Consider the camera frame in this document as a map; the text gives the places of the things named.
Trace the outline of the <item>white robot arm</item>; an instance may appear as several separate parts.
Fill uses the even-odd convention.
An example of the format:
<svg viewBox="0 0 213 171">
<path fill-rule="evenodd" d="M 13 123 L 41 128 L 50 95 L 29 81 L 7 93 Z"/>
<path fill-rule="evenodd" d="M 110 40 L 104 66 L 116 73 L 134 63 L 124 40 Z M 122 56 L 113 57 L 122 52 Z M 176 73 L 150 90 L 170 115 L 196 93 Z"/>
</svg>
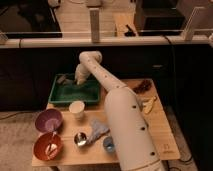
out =
<svg viewBox="0 0 213 171">
<path fill-rule="evenodd" d="M 133 90 L 100 65 L 99 51 L 84 51 L 75 71 L 77 84 L 92 74 L 107 91 L 104 111 L 122 171 L 166 171 L 142 117 Z"/>
</svg>

